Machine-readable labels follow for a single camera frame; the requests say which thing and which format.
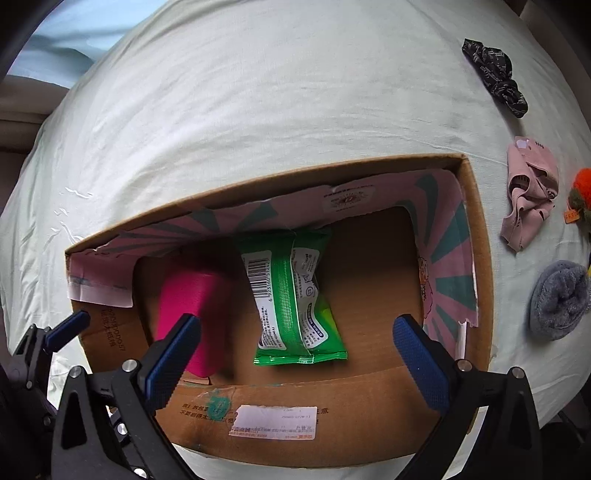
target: metal screw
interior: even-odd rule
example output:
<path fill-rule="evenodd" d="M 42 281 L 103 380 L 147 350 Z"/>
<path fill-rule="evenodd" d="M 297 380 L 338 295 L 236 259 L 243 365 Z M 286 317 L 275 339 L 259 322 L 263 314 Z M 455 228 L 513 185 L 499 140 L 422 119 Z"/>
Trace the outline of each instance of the metal screw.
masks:
<path fill-rule="evenodd" d="M 125 423 L 119 423 L 119 425 L 117 425 L 117 432 L 119 432 L 119 435 L 127 435 L 127 427 L 125 426 Z"/>
<path fill-rule="evenodd" d="M 75 367 L 72 367 L 72 370 L 70 370 L 70 376 L 72 378 L 79 377 L 81 373 L 82 373 L 82 367 L 80 365 L 76 365 Z"/>
<path fill-rule="evenodd" d="M 513 367 L 511 369 L 511 373 L 513 374 L 513 376 L 515 378 L 523 378 L 523 377 L 525 377 L 525 372 L 523 371 L 522 368 L 519 368 L 519 367 Z"/>
<path fill-rule="evenodd" d="M 470 370 L 472 370 L 472 364 L 468 360 L 466 360 L 464 358 L 462 358 L 461 360 L 458 360 L 457 361 L 457 367 L 462 372 L 469 372 Z"/>
<path fill-rule="evenodd" d="M 139 475 L 142 478 L 148 478 L 148 474 L 146 473 L 146 471 L 143 468 L 136 468 L 134 470 L 134 473 L 136 475 Z"/>
<path fill-rule="evenodd" d="M 123 365 L 121 365 L 121 368 L 125 371 L 125 372 L 132 372 L 134 371 L 138 366 L 138 363 L 133 360 L 126 360 L 125 362 L 123 362 Z"/>

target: green wet wipes pack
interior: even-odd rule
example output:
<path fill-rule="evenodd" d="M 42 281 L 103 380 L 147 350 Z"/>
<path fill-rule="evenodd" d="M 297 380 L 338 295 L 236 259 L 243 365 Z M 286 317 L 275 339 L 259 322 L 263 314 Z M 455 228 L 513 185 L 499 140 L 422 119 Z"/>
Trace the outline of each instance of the green wet wipes pack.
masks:
<path fill-rule="evenodd" d="M 237 240 L 262 323 L 255 365 L 346 359 L 314 272 L 330 231 L 266 232 Z"/>

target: pink fabric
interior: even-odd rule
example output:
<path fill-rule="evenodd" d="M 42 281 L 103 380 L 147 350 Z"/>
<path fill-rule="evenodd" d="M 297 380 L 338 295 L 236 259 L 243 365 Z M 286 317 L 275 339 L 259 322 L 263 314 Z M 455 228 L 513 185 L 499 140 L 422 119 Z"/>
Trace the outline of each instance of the pink fabric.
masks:
<path fill-rule="evenodd" d="M 214 271 L 177 267 L 162 286 L 156 340 L 166 336 L 183 313 L 201 319 L 201 341 L 187 365 L 198 377 L 222 367 L 229 316 L 230 281 Z"/>
<path fill-rule="evenodd" d="M 512 210 L 503 219 L 501 236 L 518 252 L 530 244 L 554 207 L 558 166 L 548 147 L 532 138 L 515 137 L 507 149 L 507 169 Z"/>

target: pink block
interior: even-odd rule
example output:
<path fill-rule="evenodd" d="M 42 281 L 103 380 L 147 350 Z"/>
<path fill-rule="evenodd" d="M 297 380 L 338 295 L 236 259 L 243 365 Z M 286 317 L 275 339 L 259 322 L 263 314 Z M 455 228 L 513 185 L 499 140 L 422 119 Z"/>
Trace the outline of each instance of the pink block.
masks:
<path fill-rule="evenodd" d="M 209 377 L 223 364 L 231 282 L 212 270 L 176 267 L 160 293 L 156 340 L 166 336 L 183 313 L 201 319 L 201 341 L 189 360 L 188 372 Z"/>

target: bed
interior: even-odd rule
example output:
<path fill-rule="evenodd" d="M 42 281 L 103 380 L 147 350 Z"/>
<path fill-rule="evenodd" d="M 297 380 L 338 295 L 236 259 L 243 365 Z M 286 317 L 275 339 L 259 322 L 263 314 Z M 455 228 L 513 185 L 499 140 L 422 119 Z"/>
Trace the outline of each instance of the bed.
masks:
<path fill-rule="evenodd" d="M 461 51 L 464 38 L 510 56 L 529 103 L 517 120 Z M 515 254 L 506 148 L 547 145 L 560 169 L 556 208 Z M 526 312 L 555 260 L 587 265 L 589 243 L 562 211 L 591 132 L 559 69 L 501 0 L 300 2 L 173 0 L 137 25 L 72 87 L 41 127 L 0 218 L 0 297 L 9 347 L 31 323 L 71 312 L 64 250 L 114 223 L 185 196 L 298 167 L 383 155 L 461 152 L 475 171 L 495 275 L 489 369 L 525 369 L 540 424 L 591 367 L 587 315 L 572 335 L 534 343 Z M 55 356 L 59 401 L 79 343 Z M 450 468 L 467 458 L 482 421 Z M 393 478 L 407 459 L 315 472 L 243 465 L 181 449 L 207 479 Z"/>

